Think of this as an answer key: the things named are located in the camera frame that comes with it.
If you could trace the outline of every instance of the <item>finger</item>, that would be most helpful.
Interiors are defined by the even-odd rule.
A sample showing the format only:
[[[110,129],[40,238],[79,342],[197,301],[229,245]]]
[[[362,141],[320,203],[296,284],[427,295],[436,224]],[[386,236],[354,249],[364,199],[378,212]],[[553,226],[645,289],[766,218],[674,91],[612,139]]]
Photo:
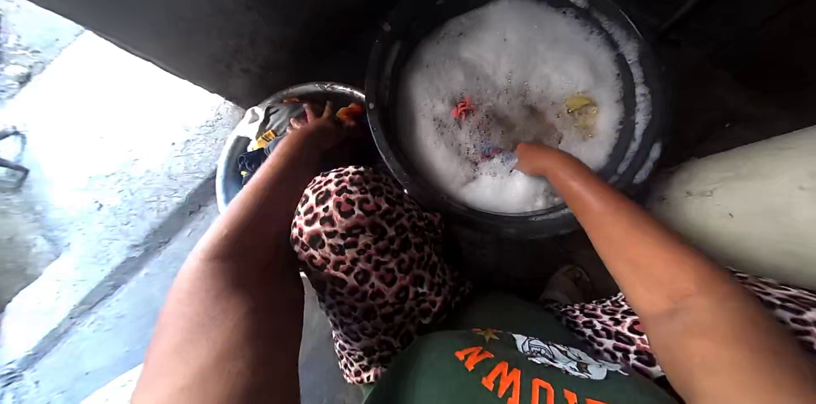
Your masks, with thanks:
[[[311,104],[307,103],[306,105],[303,105],[303,109],[306,110],[306,119],[307,119],[307,121],[311,122],[311,121],[316,119],[316,117],[314,115],[314,107],[312,107]]]
[[[323,117],[332,117],[334,115],[332,107],[332,102],[326,101],[326,107],[323,107]]]

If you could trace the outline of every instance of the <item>leopard print fabric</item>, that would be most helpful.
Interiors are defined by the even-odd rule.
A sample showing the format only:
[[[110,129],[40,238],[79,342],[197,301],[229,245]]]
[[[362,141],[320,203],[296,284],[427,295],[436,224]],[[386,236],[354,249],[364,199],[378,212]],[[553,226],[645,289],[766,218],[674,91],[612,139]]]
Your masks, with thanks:
[[[787,326],[808,354],[816,354],[816,293],[782,285],[770,278],[728,270],[777,321]],[[623,293],[588,304],[550,303],[546,307],[601,358],[626,364],[651,379],[666,375],[640,328],[640,318]]]
[[[329,317],[343,377],[379,378],[418,331],[470,290],[438,254],[439,215],[367,167],[321,174],[303,193],[291,244]]]

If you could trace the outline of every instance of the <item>laundry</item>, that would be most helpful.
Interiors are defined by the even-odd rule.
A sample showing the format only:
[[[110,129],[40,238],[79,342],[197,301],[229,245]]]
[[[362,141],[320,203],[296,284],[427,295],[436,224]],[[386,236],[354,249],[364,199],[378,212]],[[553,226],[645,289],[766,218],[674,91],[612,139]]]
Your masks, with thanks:
[[[343,106],[334,114],[340,121],[355,121],[364,115],[366,109],[357,103]],[[253,139],[246,148],[246,152],[238,156],[238,171],[241,172],[241,185],[246,186],[252,175],[255,174],[267,157],[272,153],[280,141],[286,137],[291,118],[301,118],[305,111],[303,102],[296,98],[287,98],[266,107],[263,111],[263,120],[258,129],[261,133]]]
[[[470,95],[465,95],[462,101],[459,101],[456,106],[450,111],[451,117],[454,119],[458,119],[463,121],[465,117],[467,117],[467,112],[470,111],[473,114],[475,108],[470,103]]]

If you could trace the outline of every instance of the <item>forearm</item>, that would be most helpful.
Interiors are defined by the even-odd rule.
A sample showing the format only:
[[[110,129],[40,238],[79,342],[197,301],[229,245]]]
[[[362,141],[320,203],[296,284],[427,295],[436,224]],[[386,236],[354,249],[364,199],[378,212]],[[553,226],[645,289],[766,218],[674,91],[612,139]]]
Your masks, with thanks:
[[[230,203],[179,271],[133,402],[297,402],[303,286],[289,245],[319,151],[300,132]]]
[[[292,216],[303,190],[317,174],[320,155],[304,133],[284,138],[230,202],[218,227],[210,229],[199,247],[201,256],[253,263],[278,260],[278,253],[291,256]]]
[[[609,187],[545,150],[536,170],[564,197],[688,402],[812,397],[810,364],[728,274]]]
[[[541,174],[564,197],[632,306],[646,318],[716,285],[731,287],[716,264],[682,243],[643,208],[581,161],[552,150]]]

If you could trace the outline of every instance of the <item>soap foam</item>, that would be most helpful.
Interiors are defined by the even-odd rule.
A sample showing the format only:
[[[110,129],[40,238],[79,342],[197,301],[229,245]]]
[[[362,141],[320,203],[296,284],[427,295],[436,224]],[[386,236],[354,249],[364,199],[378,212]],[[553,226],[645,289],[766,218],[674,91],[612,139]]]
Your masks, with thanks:
[[[397,130],[403,149],[438,189],[485,211],[524,212],[561,200],[544,179],[510,170],[520,142],[559,147],[597,170],[623,118],[622,84],[604,37],[569,9],[495,0],[449,20],[403,70]],[[597,106],[592,136],[564,100]],[[470,97],[474,111],[451,109]]]

